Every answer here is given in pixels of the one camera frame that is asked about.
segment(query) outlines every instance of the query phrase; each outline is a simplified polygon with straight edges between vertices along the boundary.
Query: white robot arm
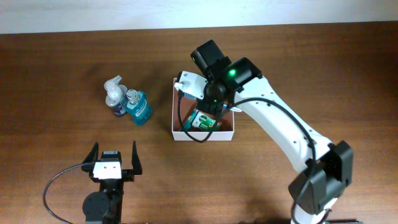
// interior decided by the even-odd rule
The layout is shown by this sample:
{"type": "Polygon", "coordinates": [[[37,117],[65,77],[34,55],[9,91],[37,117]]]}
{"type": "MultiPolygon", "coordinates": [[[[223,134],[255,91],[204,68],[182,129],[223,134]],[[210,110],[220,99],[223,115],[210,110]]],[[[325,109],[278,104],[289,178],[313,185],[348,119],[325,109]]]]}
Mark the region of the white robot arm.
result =
{"type": "Polygon", "coordinates": [[[334,145],[305,123],[278,97],[261,71],[248,59],[231,63],[212,40],[197,48],[191,57],[205,77],[181,72],[175,88],[197,98],[197,108],[210,114],[221,114],[225,101],[235,106],[246,100],[237,107],[260,124],[299,173],[289,186],[295,200],[292,223],[323,223],[325,213],[351,183],[353,150],[350,146],[344,141],[334,145]],[[296,121],[293,122],[287,113],[296,121]]]}

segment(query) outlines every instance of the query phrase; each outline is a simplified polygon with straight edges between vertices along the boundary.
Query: bottle cap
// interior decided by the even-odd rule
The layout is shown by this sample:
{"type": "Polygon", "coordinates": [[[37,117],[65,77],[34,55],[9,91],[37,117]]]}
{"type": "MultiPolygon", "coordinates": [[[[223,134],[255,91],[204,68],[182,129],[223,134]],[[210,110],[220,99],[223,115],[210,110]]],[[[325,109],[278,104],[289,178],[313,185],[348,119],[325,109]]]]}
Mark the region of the bottle cap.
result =
{"type": "Polygon", "coordinates": [[[138,92],[136,90],[127,91],[126,96],[127,96],[127,99],[131,103],[138,103],[139,102],[139,95],[138,95],[138,92]]]}
{"type": "Polygon", "coordinates": [[[105,90],[108,92],[108,96],[112,100],[118,100],[123,97],[123,92],[120,87],[118,87],[120,80],[122,80],[122,77],[118,75],[111,80],[106,81],[104,84],[105,90]]]}

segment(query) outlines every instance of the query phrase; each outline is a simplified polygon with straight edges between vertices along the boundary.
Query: bottle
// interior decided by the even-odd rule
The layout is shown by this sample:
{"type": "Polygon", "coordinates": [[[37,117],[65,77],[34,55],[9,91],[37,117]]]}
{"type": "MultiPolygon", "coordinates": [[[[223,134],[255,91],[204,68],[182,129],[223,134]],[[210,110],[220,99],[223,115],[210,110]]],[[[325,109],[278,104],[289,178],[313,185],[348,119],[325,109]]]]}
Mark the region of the bottle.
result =
{"type": "Polygon", "coordinates": [[[111,80],[106,81],[104,84],[105,90],[108,92],[105,103],[112,107],[113,114],[117,117],[121,117],[127,112],[127,87],[124,85],[118,85],[120,80],[122,80],[122,77],[118,75],[111,80]]]}
{"type": "Polygon", "coordinates": [[[143,91],[129,90],[126,93],[128,103],[127,112],[132,116],[132,121],[138,125],[143,125],[152,114],[152,108],[147,103],[147,96],[143,91]]]}

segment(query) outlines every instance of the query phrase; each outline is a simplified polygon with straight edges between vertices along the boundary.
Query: box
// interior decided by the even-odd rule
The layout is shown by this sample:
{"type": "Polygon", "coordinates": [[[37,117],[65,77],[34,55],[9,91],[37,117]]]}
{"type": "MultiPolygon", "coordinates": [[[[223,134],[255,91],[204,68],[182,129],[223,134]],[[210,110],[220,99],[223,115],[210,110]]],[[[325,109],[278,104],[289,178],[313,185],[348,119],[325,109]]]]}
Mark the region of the box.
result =
{"type": "MultiPolygon", "coordinates": [[[[173,111],[172,111],[172,133],[175,141],[192,141],[183,131],[180,131],[180,123],[178,121],[177,116],[177,106],[178,106],[178,92],[174,88],[174,83],[176,82],[176,78],[173,81],[173,111]]],[[[186,97],[181,99],[180,105],[180,114],[181,120],[184,122],[189,115],[191,115],[193,109],[196,107],[197,101],[191,100],[186,97]]],[[[209,115],[209,117],[216,119],[216,116],[209,115]]],[[[223,116],[221,120],[222,125],[219,131],[213,132],[211,134],[208,141],[230,141],[235,132],[235,123],[234,123],[234,112],[230,111],[223,116]]],[[[206,131],[189,131],[191,136],[196,139],[202,140],[204,139],[208,132],[206,131]]]]}

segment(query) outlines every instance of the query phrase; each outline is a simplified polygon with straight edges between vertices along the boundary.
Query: soap dispenser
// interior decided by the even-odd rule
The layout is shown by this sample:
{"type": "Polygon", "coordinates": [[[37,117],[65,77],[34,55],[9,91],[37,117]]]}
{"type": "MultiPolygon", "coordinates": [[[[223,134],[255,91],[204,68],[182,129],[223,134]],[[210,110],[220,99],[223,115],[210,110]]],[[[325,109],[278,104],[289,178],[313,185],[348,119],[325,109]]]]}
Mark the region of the soap dispenser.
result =
{"type": "Polygon", "coordinates": [[[152,114],[146,94],[143,91],[129,90],[126,96],[129,101],[126,110],[132,116],[132,121],[138,126],[143,125],[152,114]]]}
{"type": "Polygon", "coordinates": [[[112,107],[113,114],[117,117],[121,117],[127,112],[127,87],[124,85],[118,85],[120,80],[122,80],[122,77],[118,75],[111,80],[106,81],[104,84],[105,90],[108,92],[105,103],[112,107]]]}

